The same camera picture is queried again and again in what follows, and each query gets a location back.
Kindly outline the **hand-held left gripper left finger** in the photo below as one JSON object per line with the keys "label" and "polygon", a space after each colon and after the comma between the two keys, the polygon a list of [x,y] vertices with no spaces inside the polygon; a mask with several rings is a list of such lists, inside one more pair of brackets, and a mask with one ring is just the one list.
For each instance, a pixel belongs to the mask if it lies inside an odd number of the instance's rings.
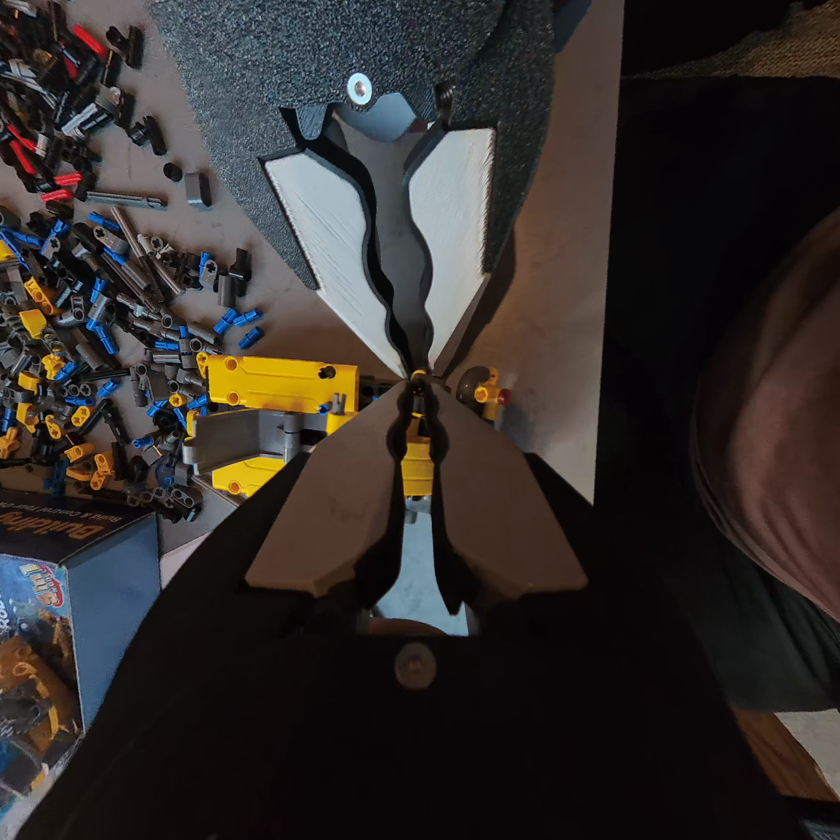
{"label": "hand-held left gripper left finger", "polygon": [[402,545],[411,385],[392,387],[321,441],[245,575],[255,589],[323,597],[378,545]]}

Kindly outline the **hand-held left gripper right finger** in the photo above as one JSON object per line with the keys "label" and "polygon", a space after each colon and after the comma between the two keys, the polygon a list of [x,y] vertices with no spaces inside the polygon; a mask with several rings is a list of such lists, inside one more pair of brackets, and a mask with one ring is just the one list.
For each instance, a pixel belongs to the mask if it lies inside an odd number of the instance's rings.
{"label": "hand-held left gripper right finger", "polygon": [[523,452],[443,386],[421,386],[434,571],[448,611],[585,589],[587,574]]}

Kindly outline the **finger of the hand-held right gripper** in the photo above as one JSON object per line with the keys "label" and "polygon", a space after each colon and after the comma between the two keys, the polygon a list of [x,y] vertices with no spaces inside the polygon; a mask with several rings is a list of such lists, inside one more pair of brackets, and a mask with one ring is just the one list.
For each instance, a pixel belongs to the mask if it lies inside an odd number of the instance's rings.
{"label": "finger of the hand-held right gripper", "polygon": [[403,191],[423,251],[421,355],[445,375],[489,282],[486,268],[497,131],[432,127],[408,155]]}
{"label": "finger of the hand-held right gripper", "polygon": [[363,186],[311,150],[263,166],[318,296],[380,362],[407,378],[408,351],[393,320],[393,286],[382,269]]}

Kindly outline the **yellow and grey brick module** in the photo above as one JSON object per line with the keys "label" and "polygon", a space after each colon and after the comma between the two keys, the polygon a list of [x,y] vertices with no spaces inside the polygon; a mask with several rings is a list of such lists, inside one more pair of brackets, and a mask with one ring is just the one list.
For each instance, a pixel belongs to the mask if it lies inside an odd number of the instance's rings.
{"label": "yellow and grey brick module", "polygon": [[[458,403],[467,407],[485,424],[501,429],[512,392],[500,385],[495,367],[472,366],[460,377],[455,388]],[[430,455],[431,439],[426,423],[424,398],[414,394],[412,421],[406,432],[406,454],[402,460],[405,501],[405,524],[417,522],[420,513],[431,511],[434,465]]]}

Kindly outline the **black and yellow brick assembly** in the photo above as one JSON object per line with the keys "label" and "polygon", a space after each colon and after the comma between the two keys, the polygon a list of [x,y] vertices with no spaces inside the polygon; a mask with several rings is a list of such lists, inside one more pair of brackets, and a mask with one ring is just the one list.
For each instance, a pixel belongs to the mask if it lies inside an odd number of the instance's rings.
{"label": "black and yellow brick assembly", "polygon": [[202,370],[205,393],[183,407],[183,461],[237,499],[252,497],[395,383],[354,365],[252,355],[211,355]]}

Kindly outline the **blue cardboard box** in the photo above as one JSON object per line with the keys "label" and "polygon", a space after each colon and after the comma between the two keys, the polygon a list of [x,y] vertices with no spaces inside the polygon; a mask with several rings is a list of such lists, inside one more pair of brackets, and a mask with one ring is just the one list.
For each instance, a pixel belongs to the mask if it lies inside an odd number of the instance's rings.
{"label": "blue cardboard box", "polygon": [[160,591],[154,514],[2,490],[3,823],[62,769]]}

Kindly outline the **pile of loose brick pieces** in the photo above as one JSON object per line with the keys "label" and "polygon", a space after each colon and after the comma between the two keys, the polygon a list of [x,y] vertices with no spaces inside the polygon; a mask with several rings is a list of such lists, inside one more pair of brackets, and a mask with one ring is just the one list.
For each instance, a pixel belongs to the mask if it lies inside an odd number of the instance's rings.
{"label": "pile of loose brick pieces", "polygon": [[190,522],[215,492],[184,464],[183,407],[203,363],[263,335],[241,296],[250,254],[138,228],[151,194],[106,191],[98,135],[114,128],[183,184],[159,120],[120,81],[144,29],[98,38],[62,2],[2,2],[2,490],[101,499]]}

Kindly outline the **person's brown shirt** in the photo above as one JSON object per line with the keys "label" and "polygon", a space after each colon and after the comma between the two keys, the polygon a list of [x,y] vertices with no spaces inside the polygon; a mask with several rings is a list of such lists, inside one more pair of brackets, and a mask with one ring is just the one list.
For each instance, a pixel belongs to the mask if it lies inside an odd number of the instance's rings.
{"label": "person's brown shirt", "polygon": [[732,321],[690,423],[696,488],[753,562],[839,618],[839,213]]}

